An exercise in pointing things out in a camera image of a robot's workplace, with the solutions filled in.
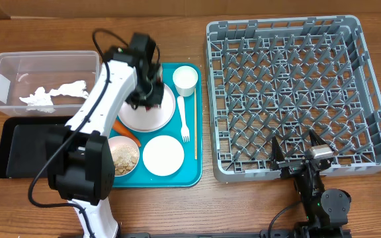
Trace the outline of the red snack wrapper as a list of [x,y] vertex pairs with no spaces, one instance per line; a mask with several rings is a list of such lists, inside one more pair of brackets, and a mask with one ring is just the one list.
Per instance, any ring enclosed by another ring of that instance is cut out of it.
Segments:
[[155,109],[155,108],[161,108],[161,105],[155,104],[155,105],[151,105],[151,106],[145,106],[146,111],[149,111],[149,110]]

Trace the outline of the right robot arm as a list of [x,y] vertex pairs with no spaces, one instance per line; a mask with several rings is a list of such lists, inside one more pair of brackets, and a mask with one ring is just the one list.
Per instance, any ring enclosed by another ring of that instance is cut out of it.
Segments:
[[[348,192],[325,189],[320,172],[330,168],[334,150],[317,135],[309,131],[311,148],[298,161],[287,161],[276,138],[272,138],[271,170],[280,171],[281,179],[292,178],[300,201],[281,210],[270,222],[267,237],[276,234],[285,237],[350,237],[344,230],[348,223],[347,214],[351,206]],[[306,213],[306,221],[297,222],[292,230],[273,230],[275,221],[286,211],[301,204]]]

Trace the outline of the white plastic fork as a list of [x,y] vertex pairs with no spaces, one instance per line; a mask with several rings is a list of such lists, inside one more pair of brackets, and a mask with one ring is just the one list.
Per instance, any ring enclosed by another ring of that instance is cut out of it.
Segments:
[[190,141],[190,132],[186,121],[185,101],[182,96],[177,97],[177,106],[181,117],[181,137],[183,142],[186,143]]

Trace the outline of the white tissue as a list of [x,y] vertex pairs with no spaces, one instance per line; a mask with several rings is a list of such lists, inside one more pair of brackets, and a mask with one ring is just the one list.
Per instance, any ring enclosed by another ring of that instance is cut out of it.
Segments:
[[52,96],[45,91],[44,87],[37,88],[34,94],[30,94],[29,97],[20,97],[19,99],[27,104],[26,110],[37,110],[45,113],[56,111],[53,107]]
[[86,91],[87,84],[84,80],[75,81],[73,83],[63,84],[58,89],[51,89],[49,95],[52,97],[56,96],[69,96],[69,97],[79,97],[87,99],[89,93]]

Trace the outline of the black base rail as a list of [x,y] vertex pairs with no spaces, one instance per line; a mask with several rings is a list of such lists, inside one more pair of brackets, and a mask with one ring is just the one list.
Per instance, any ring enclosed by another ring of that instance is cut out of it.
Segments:
[[291,230],[274,229],[268,236],[267,230],[258,232],[237,233],[174,233],[174,234],[150,234],[150,233],[122,233],[121,238],[295,238],[297,235]]

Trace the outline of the orange carrot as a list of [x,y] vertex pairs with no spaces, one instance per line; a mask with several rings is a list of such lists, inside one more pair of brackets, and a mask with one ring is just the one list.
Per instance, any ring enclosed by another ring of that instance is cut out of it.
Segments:
[[139,139],[125,126],[123,125],[119,120],[115,120],[114,124],[112,126],[112,129],[120,134],[121,136],[126,136],[127,138],[132,139],[138,147],[141,147],[141,143]]

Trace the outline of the wooden chopstick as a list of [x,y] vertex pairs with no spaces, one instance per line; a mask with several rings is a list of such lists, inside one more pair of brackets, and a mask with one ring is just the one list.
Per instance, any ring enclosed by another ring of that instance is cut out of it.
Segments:
[[194,159],[198,159],[198,122],[197,122],[197,93],[194,89]]

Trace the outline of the small white plate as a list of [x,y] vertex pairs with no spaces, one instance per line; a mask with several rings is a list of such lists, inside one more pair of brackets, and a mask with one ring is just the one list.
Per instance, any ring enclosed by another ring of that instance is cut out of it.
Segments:
[[181,143],[171,136],[157,136],[144,147],[142,159],[153,175],[166,177],[176,173],[184,162],[185,152]]

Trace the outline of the teal serving tray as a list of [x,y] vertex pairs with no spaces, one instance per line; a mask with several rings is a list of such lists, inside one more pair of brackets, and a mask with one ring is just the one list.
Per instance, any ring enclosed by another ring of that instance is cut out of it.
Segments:
[[183,143],[181,137],[181,118],[179,109],[175,109],[175,113],[168,124],[154,132],[137,132],[129,129],[141,142],[140,160],[142,160],[142,152],[146,143],[155,136],[172,136],[183,145],[185,152],[184,162],[181,168],[172,175],[160,177],[150,173],[143,161],[139,161],[136,168],[128,175],[123,177],[115,177],[113,188],[167,188],[167,187],[190,187],[194,186],[202,176],[202,89],[201,89],[201,72],[197,66],[191,63],[163,63],[163,82],[170,87],[176,98],[179,96],[173,83],[173,72],[180,66],[191,66],[198,73],[198,82],[196,84],[197,93],[197,122],[198,122],[198,159],[194,159],[194,93],[185,97],[185,114],[187,126],[190,131],[190,142]]

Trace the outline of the grey dishwasher rack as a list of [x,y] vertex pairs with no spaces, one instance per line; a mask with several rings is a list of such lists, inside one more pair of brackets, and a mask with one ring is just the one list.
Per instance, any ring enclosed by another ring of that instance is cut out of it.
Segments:
[[218,181],[277,179],[271,140],[299,160],[310,130],[335,152],[325,176],[381,171],[381,94],[358,18],[213,21],[205,39]]

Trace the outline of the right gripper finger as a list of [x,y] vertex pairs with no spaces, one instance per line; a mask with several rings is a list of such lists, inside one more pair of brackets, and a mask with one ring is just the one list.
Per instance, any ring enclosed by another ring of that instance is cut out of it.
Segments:
[[318,134],[316,134],[316,132],[313,129],[309,130],[309,136],[310,136],[310,141],[312,146],[327,144],[323,139],[320,138]]
[[270,170],[276,171],[280,170],[280,166],[285,162],[284,155],[282,153],[281,146],[277,142],[276,137],[274,136],[271,140],[271,157],[270,157]]

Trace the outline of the clear plastic bin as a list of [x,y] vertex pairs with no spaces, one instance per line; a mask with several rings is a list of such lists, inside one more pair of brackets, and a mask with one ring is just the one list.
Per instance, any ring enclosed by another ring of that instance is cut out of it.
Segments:
[[84,80],[91,92],[99,76],[100,59],[91,50],[0,53],[0,112],[14,116],[72,116],[85,102],[79,97],[52,97],[53,113],[26,110],[20,97],[39,87],[47,93],[63,84]]

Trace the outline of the pink bowl with food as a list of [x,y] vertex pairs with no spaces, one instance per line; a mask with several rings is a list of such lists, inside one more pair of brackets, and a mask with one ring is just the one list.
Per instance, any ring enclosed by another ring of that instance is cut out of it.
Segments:
[[140,160],[140,150],[138,145],[125,136],[114,136],[108,139],[114,172],[116,177],[123,177],[130,174]]

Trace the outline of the large white plate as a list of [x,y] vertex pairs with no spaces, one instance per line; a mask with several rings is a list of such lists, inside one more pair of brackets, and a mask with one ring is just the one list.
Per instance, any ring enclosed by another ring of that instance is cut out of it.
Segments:
[[118,113],[118,117],[131,130],[154,132],[168,124],[175,113],[175,107],[175,95],[170,87],[165,85],[160,107],[146,110],[144,106],[139,106],[134,110],[129,104],[124,103]]

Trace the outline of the white cup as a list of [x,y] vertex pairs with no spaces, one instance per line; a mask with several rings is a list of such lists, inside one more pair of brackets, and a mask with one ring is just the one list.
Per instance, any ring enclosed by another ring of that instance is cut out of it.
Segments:
[[179,95],[189,97],[194,93],[198,73],[191,66],[180,66],[173,72],[173,83]]

